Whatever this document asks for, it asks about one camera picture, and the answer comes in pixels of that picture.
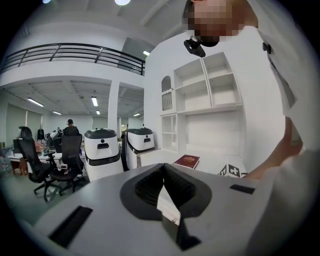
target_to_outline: ceiling light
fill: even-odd
[[[125,6],[130,3],[131,0],[114,0],[118,6]]]
[[[96,97],[91,97],[92,103],[95,107],[98,107],[98,101]]]
[[[38,106],[40,106],[40,107],[44,107],[44,105],[42,105],[41,103],[35,101],[35,100],[32,99],[32,98],[28,98],[28,101],[30,101],[30,102],[32,102],[32,103],[34,103],[34,104],[36,104],[36,105],[38,105]]]

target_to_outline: person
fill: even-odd
[[[72,119],[68,119],[66,124],[68,125],[68,127],[63,129],[63,135],[66,135],[66,136],[80,135],[79,130],[76,126],[74,126],[74,121]]]
[[[188,27],[204,42],[217,44],[220,37],[237,36],[245,26],[257,28],[263,40],[261,50],[267,52],[281,93],[285,131],[271,155],[245,178],[260,180],[266,170],[297,156],[303,148],[301,136],[304,146],[319,149],[319,139],[313,137],[312,141],[312,133],[303,129],[308,124],[309,132],[315,132],[320,128],[319,122],[310,123],[310,118],[297,114],[297,108],[294,110],[298,101],[310,105],[307,108],[311,112],[319,110],[319,104],[314,102],[316,95],[320,95],[317,93],[320,80],[313,73],[319,63],[310,43],[284,7],[272,0],[189,0],[185,10]],[[305,84],[310,88],[304,88],[304,96],[311,96],[309,101],[301,93],[301,85]]]

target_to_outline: ceiling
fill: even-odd
[[[43,83],[25,83],[5,88],[4,91],[16,96],[21,101],[32,98],[44,105],[43,109],[57,111],[68,115],[96,115],[96,110],[102,116],[108,115],[111,81],[93,83],[84,81],[51,81]],[[92,103],[91,97],[96,97],[98,107]],[[118,117],[132,117],[136,113],[143,116],[144,90],[129,84],[120,84],[118,94]]]
[[[181,17],[186,0],[131,0],[119,6],[114,0],[51,0],[29,18],[31,28],[55,22],[89,22],[144,35],[156,46],[183,32]]]

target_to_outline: balcony railing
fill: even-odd
[[[6,56],[1,73],[37,62],[78,61],[103,64],[144,75],[145,61],[125,52],[85,43],[50,43]]]

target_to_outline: red book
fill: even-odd
[[[174,164],[195,169],[199,163],[199,158],[199,156],[185,154],[183,157],[175,161]]]

